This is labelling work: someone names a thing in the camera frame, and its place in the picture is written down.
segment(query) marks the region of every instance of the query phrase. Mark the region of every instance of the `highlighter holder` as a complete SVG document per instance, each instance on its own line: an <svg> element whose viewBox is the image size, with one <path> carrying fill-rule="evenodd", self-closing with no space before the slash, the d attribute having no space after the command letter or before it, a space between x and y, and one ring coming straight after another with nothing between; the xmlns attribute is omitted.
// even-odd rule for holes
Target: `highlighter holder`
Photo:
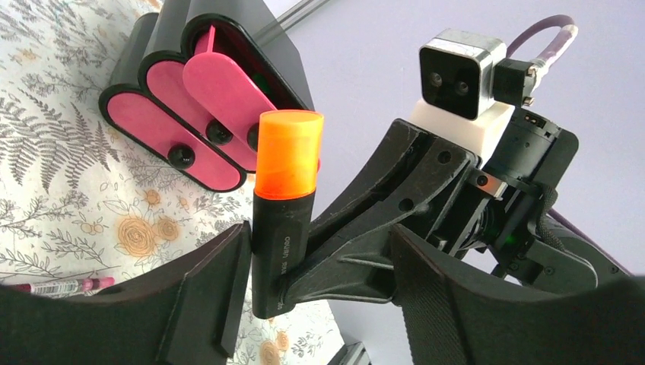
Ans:
<svg viewBox="0 0 645 365"><path fill-rule="evenodd" d="M205 51L218 58L191 66ZM199 84L203 75L210 83ZM259 114L313 102L300 55L263 1L166 0L135 22L99 108L202 188L230 192L255 173Z"/></svg>

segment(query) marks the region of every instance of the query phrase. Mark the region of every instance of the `black highlighter barrel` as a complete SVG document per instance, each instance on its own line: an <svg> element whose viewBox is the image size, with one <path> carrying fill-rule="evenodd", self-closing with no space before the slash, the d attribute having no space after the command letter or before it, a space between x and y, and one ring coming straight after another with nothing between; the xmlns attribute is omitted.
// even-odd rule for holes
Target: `black highlighter barrel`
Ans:
<svg viewBox="0 0 645 365"><path fill-rule="evenodd" d="M276 110L260 116L253 197L253 314L267 319L287 313L283 275L305 256L316 192L323 116Z"/></svg>

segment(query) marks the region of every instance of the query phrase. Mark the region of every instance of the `bolt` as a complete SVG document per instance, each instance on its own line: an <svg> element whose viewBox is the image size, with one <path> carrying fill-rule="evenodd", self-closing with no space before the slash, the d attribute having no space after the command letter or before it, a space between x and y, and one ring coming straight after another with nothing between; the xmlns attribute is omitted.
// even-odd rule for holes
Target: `bolt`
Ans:
<svg viewBox="0 0 645 365"><path fill-rule="evenodd" d="M168 163L178 169L186 170L195 163L195 152L185 144L177 144L168 151Z"/></svg>
<svg viewBox="0 0 645 365"><path fill-rule="evenodd" d="M488 184L488 178L486 176L481 175L477 177L477 185L486 186L486 184Z"/></svg>
<svg viewBox="0 0 645 365"><path fill-rule="evenodd" d="M531 105L533 105L534 101L535 101L534 97L525 97L523 104L524 104L524 106L531 106Z"/></svg>

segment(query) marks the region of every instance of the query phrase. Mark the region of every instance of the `metal rod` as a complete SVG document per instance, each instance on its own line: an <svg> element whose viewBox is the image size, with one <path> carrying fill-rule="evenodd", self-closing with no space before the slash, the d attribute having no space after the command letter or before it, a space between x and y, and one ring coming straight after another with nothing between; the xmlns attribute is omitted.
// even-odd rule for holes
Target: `metal rod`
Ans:
<svg viewBox="0 0 645 365"><path fill-rule="evenodd" d="M320 9L328 2L329 0L302 0L298 2L283 15L280 15L275 23L271 23L262 28L256 37L257 43L260 46L269 44L276 37L279 37L282 33L286 33L305 17L310 16L314 11Z"/></svg>

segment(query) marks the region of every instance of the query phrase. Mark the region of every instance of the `flower print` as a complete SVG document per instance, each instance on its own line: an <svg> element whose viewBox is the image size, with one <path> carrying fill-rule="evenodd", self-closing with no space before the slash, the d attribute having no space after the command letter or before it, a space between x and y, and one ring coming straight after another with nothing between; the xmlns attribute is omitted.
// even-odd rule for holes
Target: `flower print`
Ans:
<svg viewBox="0 0 645 365"><path fill-rule="evenodd" d="M157 241L152 226L141 218L128 217L117 228L119 245L129 255L146 257L154 253Z"/></svg>
<svg viewBox="0 0 645 365"><path fill-rule="evenodd" d="M166 241L174 241L180 234L177 222L168 217L160 218L157 223L154 224L152 230L157 237Z"/></svg>
<svg viewBox="0 0 645 365"><path fill-rule="evenodd" d="M178 196L177 200L178 200L177 202L178 208L182 208L184 211L188 211L190 209L190 205L188 204L188 201L186 200L186 198L182 196Z"/></svg>
<svg viewBox="0 0 645 365"><path fill-rule="evenodd" d="M259 351L262 365L280 365L280 351L273 342L264 341Z"/></svg>
<svg viewBox="0 0 645 365"><path fill-rule="evenodd" d="M150 189L144 192L144 200L151 206L159 205L161 203L161 195L159 192L154 189Z"/></svg>

